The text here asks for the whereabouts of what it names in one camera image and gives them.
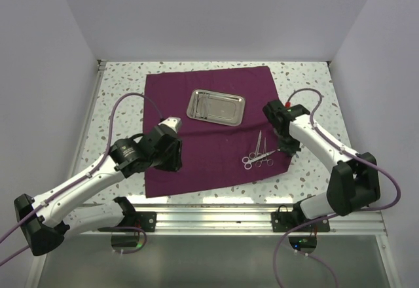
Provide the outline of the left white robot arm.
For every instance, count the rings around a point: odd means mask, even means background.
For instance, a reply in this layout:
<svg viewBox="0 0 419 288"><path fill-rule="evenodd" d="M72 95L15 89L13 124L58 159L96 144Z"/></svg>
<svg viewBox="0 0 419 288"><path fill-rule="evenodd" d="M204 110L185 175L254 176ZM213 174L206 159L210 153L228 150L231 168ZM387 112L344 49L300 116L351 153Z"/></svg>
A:
<svg viewBox="0 0 419 288"><path fill-rule="evenodd" d="M51 252L66 238L93 230L140 229L140 214L130 201L117 196L110 202L82 209L82 203L102 190L149 168L179 171L181 119L169 117L150 132L120 139L91 166L58 187L34 197L22 194L14 200L18 226L35 256Z"/></svg>

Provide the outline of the steel hemostat forceps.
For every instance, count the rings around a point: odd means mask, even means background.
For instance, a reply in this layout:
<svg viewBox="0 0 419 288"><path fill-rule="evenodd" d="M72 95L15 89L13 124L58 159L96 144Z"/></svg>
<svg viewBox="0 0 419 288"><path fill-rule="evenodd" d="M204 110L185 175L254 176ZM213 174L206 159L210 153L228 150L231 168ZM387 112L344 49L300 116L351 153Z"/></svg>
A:
<svg viewBox="0 0 419 288"><path fill-rule="evenodd" d="M255 165L260 168L263 164L266 164L267 166L272 166L274 164L273 159L271 159L270 155L272 155L275 151L269 151L267 140L264 138L263 143L263 151L262 153L257 153L256 157L259 158L260 156L263 156L262 158L258 159L255 162Z"/></svg>

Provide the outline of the long steel scissors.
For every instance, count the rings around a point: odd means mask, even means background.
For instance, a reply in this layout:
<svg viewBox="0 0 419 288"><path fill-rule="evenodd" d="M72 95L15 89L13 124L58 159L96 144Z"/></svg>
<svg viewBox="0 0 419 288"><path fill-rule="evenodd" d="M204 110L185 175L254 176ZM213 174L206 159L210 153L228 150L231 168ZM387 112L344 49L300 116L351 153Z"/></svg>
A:
<svg viewBox="0 0 419 288"><path fill-rule="evenodd" d="M243 165L244 165L244 169L245 170L250 170L253 166L256 166L255 165L255 162L258 160L258 159L260 159L260 158L262 158L263 156L260 156L259 158L254 158L254 159L249 159L249 157L248 156L245 156L245 157L243 157L242 158L242 163L243 163Z"/></svg>

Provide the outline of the purple cloth wrap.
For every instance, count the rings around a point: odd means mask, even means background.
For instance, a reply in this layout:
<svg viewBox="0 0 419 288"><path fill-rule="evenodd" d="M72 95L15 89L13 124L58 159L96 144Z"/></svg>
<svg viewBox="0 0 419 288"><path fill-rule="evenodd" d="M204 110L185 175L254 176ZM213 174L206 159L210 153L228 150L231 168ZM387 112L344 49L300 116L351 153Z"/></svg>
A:
<svg viewBox="0 0 419 288"><path fill-rule="evenodd" d="M223 126L191 119L186 111L193 90L203 89L242 96L246 100L239 126ZM263 107L278 98L271 71L267 66L212 71L148 74L145 95L152 100L143 108L143 131L156 125L157 111L165 117L179 117L183 141L182 167L177 172L149 168L145 172L148 198L232 187L267 179L288 171L291 158L284 153L271 155L274 164L245 170L242 158L253 152L259 131L268 150L276 150L277 137L268 123Z"/></svg>

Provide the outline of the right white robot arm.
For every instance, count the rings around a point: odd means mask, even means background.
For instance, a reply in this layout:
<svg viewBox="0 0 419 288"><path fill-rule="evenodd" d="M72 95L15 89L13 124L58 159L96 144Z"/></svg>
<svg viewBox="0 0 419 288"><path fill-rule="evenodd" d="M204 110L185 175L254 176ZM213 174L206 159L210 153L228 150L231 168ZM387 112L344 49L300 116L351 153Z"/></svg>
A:
<svg viewBox="0 0 419 288"><path fill-rule="evenodd" d="M278 136L280 152L293 156L304 145L330 173L327 190L293 205L291 211L277 210L272 218L284 228L308 230L315 219L337 214L346 216L380 198L376 158L359 154L326 132L302 105L268 102L263 113Z"/></svg>

